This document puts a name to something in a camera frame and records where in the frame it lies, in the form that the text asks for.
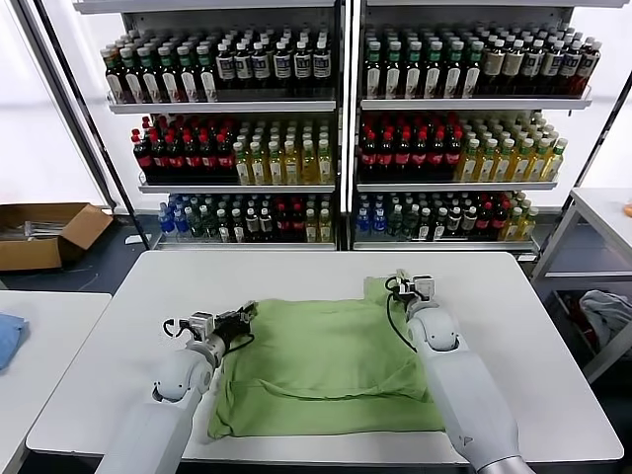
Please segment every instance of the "white table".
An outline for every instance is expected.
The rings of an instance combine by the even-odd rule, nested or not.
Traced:
[[[0,291],[0,313],[29,320],[29,334],[0,371],[0,472],[18,472],[25,439],[111,300],[108,294]]]
[[[538,284],[545,278],[565,278],[578,284],[590,281],[632,281],[631,272],[549,272],[561,246],[573,232],[581,218],[627,262],[632,263],[632,218],[625,215],[623,205],[632,199],[632,190],[574,188],[573,203],[560,225],[551,236],[538,264],[531,274],[531,282]],[[625,353],[632,349],[632,324],[627,325],[610,343],[584,367],[586,379],[593,383]]]
[[[622,456],[582,373],[515,259],[505,253],[145,252],[68,369],[27,446],[103,454],[132,404],[152,389],[157,361],[184,345],[162,333],[165,319],[234,309],[248,299],[361,298],[365,277],[388,276],[398,268],[436,278],[437,299],[458,319],[507,397],[527,461]],[[444,433],[226,437],[204,443],[208,418],[208,413],[196,418],[185,459],[464,462]]]

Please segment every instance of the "blue cloth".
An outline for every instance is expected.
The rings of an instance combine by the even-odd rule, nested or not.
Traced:
[[[0,313],[0,370],[9,365],[18,350],[27,325],[23,318]]]

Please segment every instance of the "cardboard box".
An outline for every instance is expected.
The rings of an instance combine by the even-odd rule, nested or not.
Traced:
[[[0,240],[0,271],[56,269],[78,260],[112,218],[85,202],[0,205],[0,233],[34,222],[65,224],[61,235],[38,240]]]

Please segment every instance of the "floor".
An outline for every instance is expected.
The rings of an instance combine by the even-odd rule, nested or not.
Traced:
[[[155,217],[143,219],[147,232],[155,232]],[[114,294],[142,253],[141,244],[125,245],[125,238],[135,235],[135,228],[128,220],[119,219],[96,242],[92,249],[76,265],[62,270],[2,274],[1,279],[9,289],[19,290],[50,290],[50,291],[95,291]],[[553,271],[581,270],[578,262],[583,266],[600,270],[630,270],[616,254],[611,252],[600,237],[588,226],[580,226],[576,235],[572,237],[564,251],[561,252]],[[551,287],[537,288],[541,297],[550,294]],[[632,285],[619,284],[617,291],[632,295]],[[581,359],[581,342],[574,338],[572,331],[567,331],[563,325],[558,326],[565,338],[571,353]],[[632,377],[629,377],[631,365],[616,364],[593,386],[593,390],[610,418],[614,428],[624,446],[632,445]],[[94,459],[70,458],[31,453],[24,464],[21,474],[35,474],[41,472],[64,472],[67,474],[83,474],[95,472],[97,461]],[[536,466],[538,474],[617,474],[623,472],[627,462],[590,465],[566,466]],[[332,467],[296,467],[296,466],[249,466],[239,464],[197,464],[183,463],[178,470],[180,474],[193,474],[212,469],[218,474],[246,474],[257,472],[260,474],[332,474],[343,468]],[[350,474],[383,474],[399,472],[401,474],[460,474],[470,472],[466,468],[382,468],[382,467],[354,467],[344,468]]]

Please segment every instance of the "green cloth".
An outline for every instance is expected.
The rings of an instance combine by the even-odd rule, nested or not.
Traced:
[[[386,294],[383,279],[367,278],[361,300],[261,301],[255,341],[224,359],[208,434],[442,430],[423,366],[388,323]],[[391,309],[406,334],[401,304]]]

